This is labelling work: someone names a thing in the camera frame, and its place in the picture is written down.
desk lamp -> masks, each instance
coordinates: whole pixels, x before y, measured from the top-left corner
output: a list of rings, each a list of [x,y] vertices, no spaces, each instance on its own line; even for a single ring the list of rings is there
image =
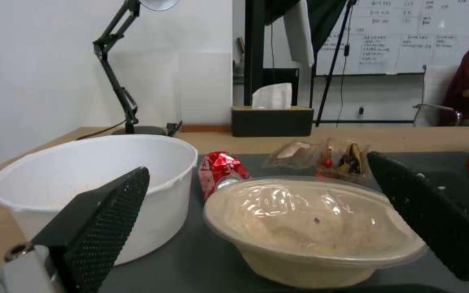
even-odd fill
[[[140,12],[140,4],[152,11],[166,11],[169,8],[175,6],[179,0],[125,0],[123,5],[119,8],[119,11],[116,13],[108,27],[104,30],[101,37],[93,41],[93,49],[97,58],[101,62],[106,76],[112,84],[113,91],[121,106],[123,107],[125,114],[125,128],[117,130],[114,132],[114,135],[118,134],[152,134],[152,135],[166,135],[166,130],[155,127],[155,126],[137,126],[138,119],[135,117],[135,114],[138,110],[138,106],[132,96],[128,93],[125,87],[122,87],[115,73],[112,70],[108,62],[108,52],[113,48],[115,43],[124,37],[124,32],[129,28],[129,26],[134,22],[138,17]],[[119,26],[115,33],[112,31],[119,24],[123,16],[128,13],[129,16],[125,21]]]

white plastic basin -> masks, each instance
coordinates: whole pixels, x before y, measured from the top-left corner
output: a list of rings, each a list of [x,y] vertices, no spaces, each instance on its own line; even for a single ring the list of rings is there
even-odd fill
[[[239,182],[216,191],[204,217],[255,273],[294,287],[350,286],[425,251],[384,195],[338,180]]]
[[[77,194],[145,166],[150,181],[138,218],[115,264],[157,249],[188,213],[197,150],[179,139],[122,135],[72,141],[27,155],[0,171],[0,204],[32,239]]]

lamp base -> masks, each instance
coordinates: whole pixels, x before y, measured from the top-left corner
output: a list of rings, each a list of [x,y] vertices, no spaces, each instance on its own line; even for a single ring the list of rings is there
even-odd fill
[[[134,127],[135,135],[159,135],[165,136],[166,130],[156,126],[135,126]],[[121,128],[117,131],[112,132],[112,135],[127,135],[126,128]]]

tissue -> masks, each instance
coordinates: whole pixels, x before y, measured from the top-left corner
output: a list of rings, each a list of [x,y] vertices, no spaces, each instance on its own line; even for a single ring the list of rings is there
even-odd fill
[[[267,85],[253,93],[253,109],[288,109],[291,99],[291,83]]]

black curtain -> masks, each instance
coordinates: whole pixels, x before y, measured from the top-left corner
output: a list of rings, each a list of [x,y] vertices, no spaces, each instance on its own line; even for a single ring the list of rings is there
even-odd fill
[[[269,25],[279,19],[299,0],[265,0],[265,24]],[[346,0],[307,0],[309,24],[314,54],[322,48],[331,34]]]

